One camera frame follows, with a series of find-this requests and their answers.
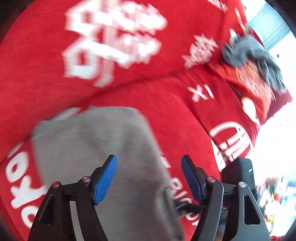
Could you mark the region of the grey knitted garment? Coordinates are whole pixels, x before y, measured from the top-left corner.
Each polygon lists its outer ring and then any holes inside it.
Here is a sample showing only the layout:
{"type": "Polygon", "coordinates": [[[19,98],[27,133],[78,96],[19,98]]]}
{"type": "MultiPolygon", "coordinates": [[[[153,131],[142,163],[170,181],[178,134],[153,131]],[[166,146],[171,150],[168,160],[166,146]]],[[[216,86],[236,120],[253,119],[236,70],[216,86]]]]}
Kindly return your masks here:
{"type": "Polygon", "coordinates": [[[92,108],[33,132],[48,192],[29,240],[183,240],[170,178],[143,115],[92,108]]]}

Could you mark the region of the red blanket with white print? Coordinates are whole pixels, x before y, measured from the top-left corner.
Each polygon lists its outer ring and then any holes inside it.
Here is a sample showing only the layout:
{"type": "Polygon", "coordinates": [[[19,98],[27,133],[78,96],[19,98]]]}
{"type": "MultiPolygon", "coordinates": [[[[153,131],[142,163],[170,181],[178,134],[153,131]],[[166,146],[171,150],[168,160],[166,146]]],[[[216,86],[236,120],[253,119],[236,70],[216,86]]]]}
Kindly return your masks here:
{"type": "MultiPolygon", "coordinates": [[[[92,108],[143,115],[173,201],[196,204],[181,158],[216,178],[256,142],[274,91],[257,64],[222,56],[254,37],[241,1],[34,1],[1,43],[1,226],[27,240],[48,187],[33,132],[92,108]]],[[[178,217],[191,240],[201,216],[178,217]]]]}

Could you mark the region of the dark grey crumpled sock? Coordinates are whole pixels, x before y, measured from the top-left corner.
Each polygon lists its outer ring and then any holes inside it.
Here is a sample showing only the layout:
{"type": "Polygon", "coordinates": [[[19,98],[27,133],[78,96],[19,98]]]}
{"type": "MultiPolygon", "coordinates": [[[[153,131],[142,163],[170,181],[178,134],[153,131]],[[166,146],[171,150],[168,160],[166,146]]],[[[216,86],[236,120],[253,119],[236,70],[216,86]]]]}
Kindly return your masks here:
{"type": "Polygon", "coordinates": [[[283,83],[280,67],[274,58],[254,37],[237,36],[223,47],[222,56],[225,62],[232,67],[241,67],[248,60],[257,64],[263,80],[276,92],[284,94],[287,88],[283,83]]]}

